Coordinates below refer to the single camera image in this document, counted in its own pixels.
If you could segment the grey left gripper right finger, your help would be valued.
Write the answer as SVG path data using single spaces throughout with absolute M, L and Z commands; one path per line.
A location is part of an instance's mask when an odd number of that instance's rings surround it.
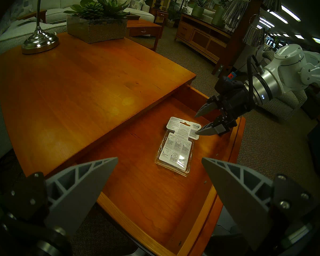
M 300 184 L 278 173 L 203 157 L 202 165 L 253 252 L 302 252 L 318 231 L 318 202 Z

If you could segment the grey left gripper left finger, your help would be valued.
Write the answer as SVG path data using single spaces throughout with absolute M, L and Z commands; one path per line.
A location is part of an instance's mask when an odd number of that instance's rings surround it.
M 4 194 L 4 208 L 14 218 L 61 227 L 74 235 L 95 204 L 118 158 L 105 158 L 68 167 L 45 179 L 34 172 Z

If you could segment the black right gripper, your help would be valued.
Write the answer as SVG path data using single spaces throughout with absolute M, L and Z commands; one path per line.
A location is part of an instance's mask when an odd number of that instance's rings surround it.
M 207 115 L 217 110 L 219 117 L 196 131 L 197 135 L 222 136 L 237 126 L 237 119 L 249 112 L 256 105 L 253 91 L 249 94 L 247 89 L 231 91 L 224 95 L 212 96 L 197 111 L 195 118 Z

